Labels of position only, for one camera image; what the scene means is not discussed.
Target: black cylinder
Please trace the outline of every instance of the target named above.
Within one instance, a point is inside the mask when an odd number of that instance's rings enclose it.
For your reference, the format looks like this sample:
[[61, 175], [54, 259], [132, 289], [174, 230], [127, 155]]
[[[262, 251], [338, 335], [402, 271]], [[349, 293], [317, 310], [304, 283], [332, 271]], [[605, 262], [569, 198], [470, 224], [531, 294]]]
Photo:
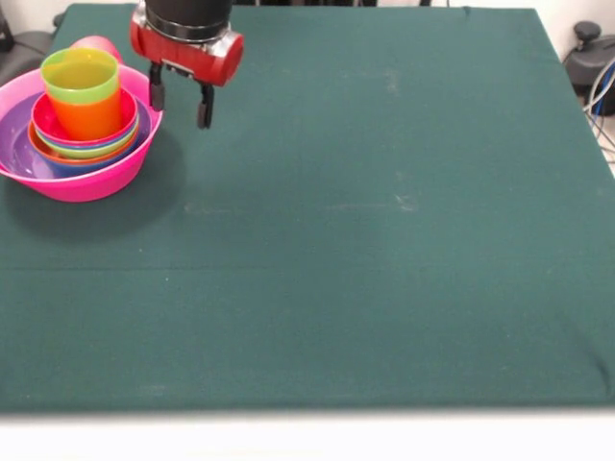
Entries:
[[150, 24], [167, 36], [205, 41], [228, 27], [233, 0], [146, 0]]

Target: purple bowl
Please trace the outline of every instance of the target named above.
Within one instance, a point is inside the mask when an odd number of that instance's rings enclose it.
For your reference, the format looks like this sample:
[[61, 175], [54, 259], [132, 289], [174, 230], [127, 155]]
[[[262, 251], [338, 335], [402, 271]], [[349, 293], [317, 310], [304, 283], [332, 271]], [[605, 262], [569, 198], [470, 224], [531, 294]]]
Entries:
[[[0, 120], [0, 165], [8, 172], [24, 178], [37, 180], [65, 178], [66, 172], [51, 168], [28, 138], [32, 108], [40, 94], [24, 99]], [[151, 131], [148, 110], [140, 101], [138, 101], [138, 114], [140, 124], [137, 145], [140, 145]]]

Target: cup rim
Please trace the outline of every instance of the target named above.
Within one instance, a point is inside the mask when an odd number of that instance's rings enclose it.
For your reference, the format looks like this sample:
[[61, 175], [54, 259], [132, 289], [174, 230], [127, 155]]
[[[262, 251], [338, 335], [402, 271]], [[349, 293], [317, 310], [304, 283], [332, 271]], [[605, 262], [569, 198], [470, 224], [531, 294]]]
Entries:
[[40, 138], [40, 136], [37, 133], [37, 129], [34, 125], [33, 122], [30, 122], [28, 124], [28, 138], [30, 139], [30, 142], [32, 143], [32, 146], [35, 148], [35, 150], [41, 154], [42, 156], [44, 156], [45, 158], [47, 158], [50, 161], [53, 161], [54, 163], [57, 163], [59, 165], [64, 165], [64, 166], [90, 166], [90, 165], [95, 165], [97, 163], [103, 163], [105, 161], [109, 161], [112, 160], [122, 154], [124, 154], [126, 152], [126, 150], [130, 149], [135, 142], [138, 140], [138, 131], [134, 132], [126, 141], [126, 144], [124, 144], [123, 146], [115, 149], [112, 152], [109, 152], [108, 154], [104, 154], [103, 156], [100, 157], [95, 157], [95, 158], [54, 158], [52, 156], [50, 156], [49, 154], [47, 154], [46, 152], [41, 151], [38, 146], [37, 143], [35, 143], [35, 141], [33, 140], [33, 137], [36, 137], [36, 139], [38, 139], [38, 141], [40, 141], [40, 143], [47, 147], [49, 150], [51, 150], [52, 152], [56, 152], [54, 151], [53, 147], [51, 147], [49, 144], [47, 144], [43, 139]]
[[[66, 54], [69, 52], [74, 52], [76, 50], [87, 51], [87, 52], [97, 54], [99, 56], [103, 56], [109, 59], [113, 65], [113, 74], [105, 82], [97, 86], [91, 86], [89, 88], [81, 88], [81, 89], [64, 88], [62, 86], [58, 86], [58, 85], [54, 85], [50, 83], [47, 77], [45, 76], [45, 65], [49, 64], [49, 61], [57, 57], [58, 55]], [[110, 82], [112, 83], [114, 80], [117, 80], [117, 82], [115, 82], [115, 85], [113, 86], [113, 91], [111, 92], [111, 94], [117, 90], [116, 86], [121, 87], [121, 83], [119, 83], [119, 61], [111, 53], [108, 53], [106, 51], [99, 50], [96, 48], [81, 48], [80, 47], [80, 48], [64, 48], [64, 49], [58, 50], [55, 53], [52, 53], [51, 55], [49, 55], [47, 58], [45, 58], [45, 60], [42, 62], [42, 64], [40, 65], [40, 76], [42, 77], [42, 80], [45, 83], [45, 86], [47, 86], [50, 89], [53, 89], [53, 91], [48, 91], [49, 93], [57, 92], [57, 93], [64, 93], [67, 95], [75, 95], [77, 93], [80, 93], [80, 94], [95, 93], [99, 90], [105, 89], [105, 86], [108, 86]], [[101, 99], [105, 99], [105, 98], [98, 98], [98, 99], [94, 99], [92, 101], [87, 101], [87, 102], [76, 102], [76, 101], [64, 101], [63, 99], [60, 99], [57, 95], [54, 95], [54, 99], [60, 102], [64, 102], [66, 104], [81, 106], [81, 105], [87, 105], [87, 104], [95, 104], [99, 102]]]
[[135, 127], [138, 127], [139, 125], [139, 117], [137, 115], [137, 117], [135, 117], [132, 121], [132, 123], [130, 125], [126, 125], [126, 127], [124, 127], [124, 129], [121, 131], [121, 133], [119, 133], [117, 136], [115, 136], [113, 139], [103, 142], [103, 143], [97, 143], [97, 144], [78, 144], [78, 143], [74, 143], [74, 144], [63, 144], [63, 143], [59, 143], [57, 141], [55, 141], [54, 139], [48, 137], [44, 132], [42, 132], [38, 126], [37, 126], [37, 122], [36, 121], [32, 121], [32, 123], [34, 123], [35, 125], [35, 129], [37, 130], [37, 134], [38, 137], [40, 137], [45, 144], [47, 144], [48, 146], [51, 147], [57, 147], [60, 149], [64, 149], [64, 150], [74, 150], [74, 151], [91, 151], [93, 149], [100, 149], [100, 148], [104, 148], [104, 147], [109, 147], [112, 144], [117, 143], [117, 141], [119, 141], [120, 139], [123, 139], [125, 137], [127, 137], [134, 129]]
[[136, 123], [131, 130], [126, 133], [126, 135], [123, 138], [120, 138], [118, 140], [116, 140], [114, 143], [108, 145], [108, 146], [104, 146], [104, 147], [97, 147], [95, 149], [87, 149], [87, 150], [74, 150], [74, 149], [70, 149], [70, 148], [64, 148], [61, 146], [56, 146], [53, 143], [49, 143], [47, 142], [46, 139], [40, 137], [40, 135], [38, 135], [37, 132], [37, 136], [38, 138], [46, 145], [48, 146], [50, 149], [52, 149], [53, 151], [57, 152], [58, 154], [66, 157], [66, 158], [71, 158], [74, 160], [87, 160], [87, 159], [93, 159], [93, 158], [98, 158], [98, 157], [103, 157], [106, 154], [103, 154], [102, 156], [100, 155], [101, 151], [104, 150], [108, 150], [111, 149], [111, 151], [115, 151], [117, 149], [119, 149], [122, 145], [124, 145], [128, 139], [133, 138], [136, 134], [139, 133], [139, 124]]

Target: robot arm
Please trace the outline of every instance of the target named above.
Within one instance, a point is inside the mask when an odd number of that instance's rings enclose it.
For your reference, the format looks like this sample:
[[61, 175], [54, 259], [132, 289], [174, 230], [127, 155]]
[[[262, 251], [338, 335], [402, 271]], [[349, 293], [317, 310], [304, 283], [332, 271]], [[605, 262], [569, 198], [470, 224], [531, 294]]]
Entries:
[[149, 60], [150, 104], [164, 108], [162, 70], [201, 86], [199, 128], [209, 128], [215, 86], [225, 85], [243, 56], [243, 36], [232, 31], [233, 0], [141, 0], [131, 22], [131, 43]]

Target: orange cup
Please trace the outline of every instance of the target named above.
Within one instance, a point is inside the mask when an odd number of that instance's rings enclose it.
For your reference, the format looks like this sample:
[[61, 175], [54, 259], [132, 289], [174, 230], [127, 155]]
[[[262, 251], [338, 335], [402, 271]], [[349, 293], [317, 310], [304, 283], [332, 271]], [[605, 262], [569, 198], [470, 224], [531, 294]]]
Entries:
[[68, 104], [49, 95], [58, 121], [76, 141], [111, 136], [122, 129], [120, 88], [110, 97], [92, 104]]

